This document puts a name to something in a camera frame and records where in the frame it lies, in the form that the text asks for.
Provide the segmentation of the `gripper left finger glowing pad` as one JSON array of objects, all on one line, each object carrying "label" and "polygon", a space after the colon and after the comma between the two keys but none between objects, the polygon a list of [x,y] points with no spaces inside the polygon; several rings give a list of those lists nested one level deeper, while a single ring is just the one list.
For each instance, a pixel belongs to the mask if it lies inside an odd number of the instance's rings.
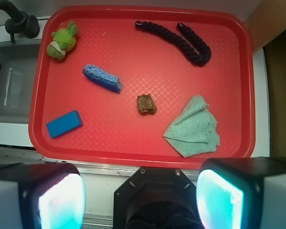
[{"label": "gripper left finger glowing pad", "polygon": [[79,229],[85,203],[73,164],[0,164],[0,229]]}]

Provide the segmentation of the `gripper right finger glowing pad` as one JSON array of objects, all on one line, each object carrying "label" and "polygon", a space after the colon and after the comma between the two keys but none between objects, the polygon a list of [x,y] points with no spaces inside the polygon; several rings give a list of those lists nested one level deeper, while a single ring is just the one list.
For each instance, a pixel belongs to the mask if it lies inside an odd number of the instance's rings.
[{"label": "gripper right finger glowing pad", "polygon": [[208,159],[196,201],[206,229],[286,229],[286,157]]}]

